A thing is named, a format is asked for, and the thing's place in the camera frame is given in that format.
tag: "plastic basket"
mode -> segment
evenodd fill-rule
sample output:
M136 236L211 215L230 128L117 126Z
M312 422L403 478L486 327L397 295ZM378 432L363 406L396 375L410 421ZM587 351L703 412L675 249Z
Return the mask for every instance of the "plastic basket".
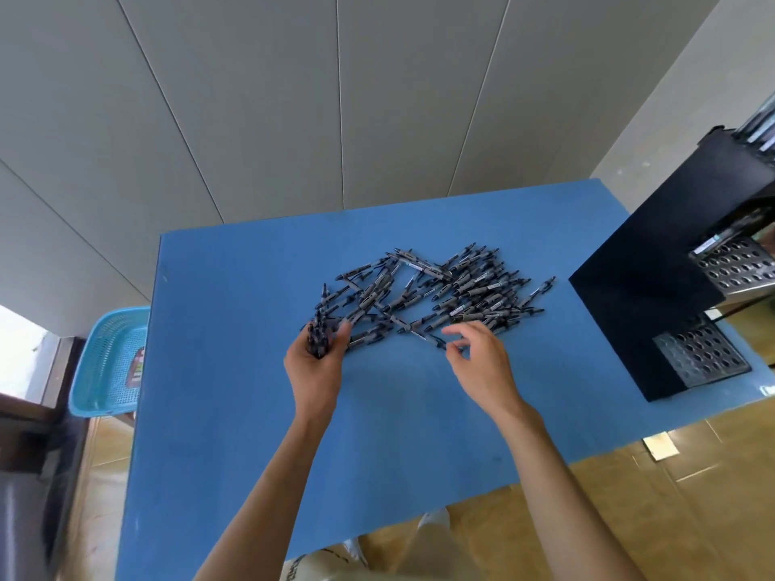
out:
M115 310L92 328L75 370L69 406L75 416L97 418L137 409L139 387L127 386L127 375L145 346L150 306Z

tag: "pants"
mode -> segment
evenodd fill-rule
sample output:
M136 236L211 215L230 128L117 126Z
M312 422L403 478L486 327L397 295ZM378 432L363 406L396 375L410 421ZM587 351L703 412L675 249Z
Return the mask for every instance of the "pants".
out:
M342 545L335 545L286 561L280 581L323 581L331 578L378 581L384 578L395 580L396 577L450 581L478 581L484 578L479 567L460 549L447 528L426 524L412 537L394 575L369 571L354 560Z

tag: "blue table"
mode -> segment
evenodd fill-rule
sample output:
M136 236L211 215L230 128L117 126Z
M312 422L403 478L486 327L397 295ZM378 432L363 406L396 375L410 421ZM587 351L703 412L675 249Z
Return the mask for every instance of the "blue table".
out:
M191 578L291 422L282 359L321 284L394 246L439 261L475 241L500 247L534 283L558 276L540 300L547 312L503 341L567 462L760 399L773 376L729 326L752 372L643 399L567 281L625 218L586 180L165 234L117 578ZM505 443L442 351L391 334L345 358L288 556L516 480Z

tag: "leg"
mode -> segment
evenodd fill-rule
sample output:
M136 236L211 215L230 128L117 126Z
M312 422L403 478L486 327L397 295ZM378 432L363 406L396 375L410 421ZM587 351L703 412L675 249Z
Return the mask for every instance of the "leg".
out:
M353 558L343 545L334 545L286 561L280 581L323 581L336 573L364 569L363 563Z
M446 510L423 516L396 573L454 581L484 578L473 559L452 538Z

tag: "forearm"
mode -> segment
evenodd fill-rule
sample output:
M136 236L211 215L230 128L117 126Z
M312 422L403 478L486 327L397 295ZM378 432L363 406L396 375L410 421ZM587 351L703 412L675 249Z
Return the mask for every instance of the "forearm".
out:
M496 418L556 579L643 579L527 404Z
M195 581L276 581L325 424L294 420Z

